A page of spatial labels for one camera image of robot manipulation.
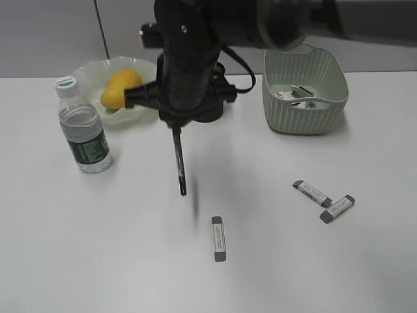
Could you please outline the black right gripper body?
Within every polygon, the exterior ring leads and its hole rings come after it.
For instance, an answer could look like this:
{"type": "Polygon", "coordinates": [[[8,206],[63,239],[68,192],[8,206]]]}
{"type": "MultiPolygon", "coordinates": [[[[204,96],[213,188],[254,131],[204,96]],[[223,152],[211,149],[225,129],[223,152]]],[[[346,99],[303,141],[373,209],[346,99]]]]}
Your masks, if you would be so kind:
{"type": "MultiPolygon", "coordinates": [[[[146,48],[162,48],[153,82],[124,90],[125,107],[158,110],[170,128],[183,127],[197,114],[221,52],[202,6],[186,1],[155,1],[154,24],[141,28],[146,48]]],[[[225,102],[237,94],[225,81],[225,102]]]]}

